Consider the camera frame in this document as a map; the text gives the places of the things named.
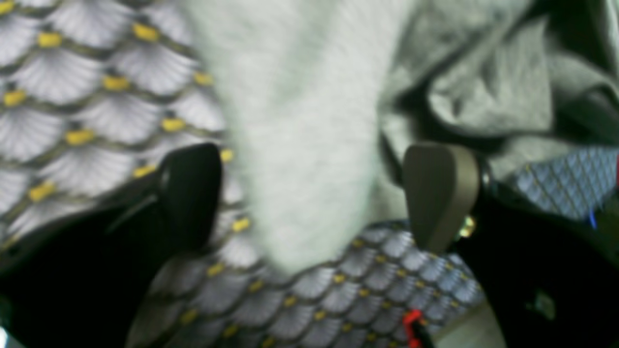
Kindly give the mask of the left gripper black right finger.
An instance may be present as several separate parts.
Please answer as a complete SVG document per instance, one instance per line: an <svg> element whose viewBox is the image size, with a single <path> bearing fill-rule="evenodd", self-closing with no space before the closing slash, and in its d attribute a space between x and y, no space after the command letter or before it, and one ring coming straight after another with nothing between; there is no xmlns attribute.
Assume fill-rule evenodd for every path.
<svg viewBox="0 0 619 348"><path fill-rule="evenodd" d="M412 145L402 184L424 251L456 253L509 348L616 348L618 247L542 211L459 145Z"/></svg>

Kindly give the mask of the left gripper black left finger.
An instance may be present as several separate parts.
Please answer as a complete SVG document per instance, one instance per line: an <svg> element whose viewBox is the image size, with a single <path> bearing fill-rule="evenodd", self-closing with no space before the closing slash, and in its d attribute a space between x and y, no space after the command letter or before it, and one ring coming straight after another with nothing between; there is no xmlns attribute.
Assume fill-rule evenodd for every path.
<svg viewBox="0 0 619 348"><path fill-rule="evenodd" d="M3 335L23 348L124 346L158 271L206 246L222 176L217 145L181 148L94 208L4 247Z"/></svg>

